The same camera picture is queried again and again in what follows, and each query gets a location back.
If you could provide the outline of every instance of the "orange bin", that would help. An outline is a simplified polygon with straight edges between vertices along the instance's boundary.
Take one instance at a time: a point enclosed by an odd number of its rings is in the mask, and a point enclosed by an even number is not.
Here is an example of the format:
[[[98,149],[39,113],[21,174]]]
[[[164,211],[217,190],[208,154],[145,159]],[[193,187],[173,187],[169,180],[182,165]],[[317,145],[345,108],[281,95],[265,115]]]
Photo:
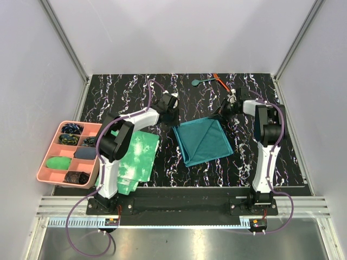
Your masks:
[[[80,138],[77,146],[71,146],[71,145],[61,145],[59,144],[59,136],[62,134],[61,128],[67,124],[67,123],[75,123],[80,126],[83,126],[83,132],[81,135],[76,135]],[[38,170],[38,173],[36,175],[36,178],[38,181],[42,181],[45,183],[50,183],[53,185],[59,185],[64,187],[77,187],[82,189],[88,189],[95,184],[95,180],[98,176],[99,172],[99,159],[96,157],[94,160],[82,160],[74,158],[74,153],[79,149],[81,144],[83,144],[83,141],[87,137],[95,137],[101,128],[100,123],[84,123],[84,122],[74,122],[74,121],[64,121],[60,124],[58,127],[58,130],[56,131],[53,141],[50,144],[48,148],[48,152],[46,153],[46,156],[44,157],[44,160],[41,164],[40,169]],[[57,156],[65,156],[72,158],[70,167],[68,170],[55,170],[51,168],[46,167],[46,162],[51,157],[57,157]],[[64,183],[65,175],[68,171],[78,171],[78,172],[85,172],[89,174],[89,180],[86,184],[80,185],[80,184],[72,184],[72,183]]]

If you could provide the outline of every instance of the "teal spoon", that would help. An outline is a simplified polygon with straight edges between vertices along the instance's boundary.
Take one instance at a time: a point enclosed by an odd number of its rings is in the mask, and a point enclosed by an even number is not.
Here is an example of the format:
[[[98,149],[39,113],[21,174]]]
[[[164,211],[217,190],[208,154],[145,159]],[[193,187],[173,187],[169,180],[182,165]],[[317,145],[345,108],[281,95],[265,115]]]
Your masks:
[[[191,82],[191,84],[192,84],[194,87],[196,87],[196,86],[199,85],[201,82],[210,81],[210,80],[217,80],[217,79],[219,79],[219,78],[214,77],[213,79],[208,79],[208,80],[193,80],[193,81]]]

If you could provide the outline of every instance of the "orange handle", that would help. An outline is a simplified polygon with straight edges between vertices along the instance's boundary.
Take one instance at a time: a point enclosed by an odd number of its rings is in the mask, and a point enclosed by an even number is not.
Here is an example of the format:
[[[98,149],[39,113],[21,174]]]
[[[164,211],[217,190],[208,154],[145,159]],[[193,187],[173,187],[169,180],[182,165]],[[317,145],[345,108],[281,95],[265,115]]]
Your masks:
[[[223,83],[223,81],[218,77],[218,74],[217,73],[214,73],[213,74],[213,77],[216,78],[216,80],[222,84],[222,86],[227,90],[227,92],[230,92],[230,89]]]

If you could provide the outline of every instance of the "black marble tabletop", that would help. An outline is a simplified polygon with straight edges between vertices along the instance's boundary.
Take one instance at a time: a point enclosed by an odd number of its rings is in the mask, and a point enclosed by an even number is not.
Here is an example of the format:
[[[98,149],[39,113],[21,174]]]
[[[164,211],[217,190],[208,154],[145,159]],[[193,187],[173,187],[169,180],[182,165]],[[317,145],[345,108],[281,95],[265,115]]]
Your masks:
[[[208,79],[212,74],[127,74],[93,75],[83,108],[81,121],[102,123],[108,111],[127,114],[144,108],[148,102],[146,82],[155,79],[169,93],[179,93],[180,120],[191,121],[209,116],[226,97],[227,92],[216,81],[191,85],[194,79]],[[229,87],[247,87],[261,94],[265,100],[279,103],[270,74],[219,74]],[[154,85],[153,94],[161,96]],[[254,120],[248,115],[237,115],[222,127],[234,150],[226,158],[196,166],[183,163],[173,130],[164,125],[142,131],[160,136],[151,180],[139,186],[249,186],[255,175],[258,147],[253,137]],[[293,145],[288,138],[283,142],[277,158],[274,184],[301,186],[303,178]]]

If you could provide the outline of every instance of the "green cloth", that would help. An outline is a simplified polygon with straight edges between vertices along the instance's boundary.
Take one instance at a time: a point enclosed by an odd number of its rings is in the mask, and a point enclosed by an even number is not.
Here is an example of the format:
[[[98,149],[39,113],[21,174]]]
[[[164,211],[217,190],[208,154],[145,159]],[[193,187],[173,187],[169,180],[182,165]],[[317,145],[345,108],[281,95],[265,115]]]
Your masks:
[[[68,157],[52,157],[46,162],[46,166],[56,170],[68,170],[71,164],[71,158]]]
[[[232,155],[233,149],[217,120],[201,118],[174,127],[186,167]]]
[[[141,131],[132,134],[129,149],[119,163],[117,186],[120,194],[129,195],[136,190],[139,181],[150,180],[158,144],[158,135]]]

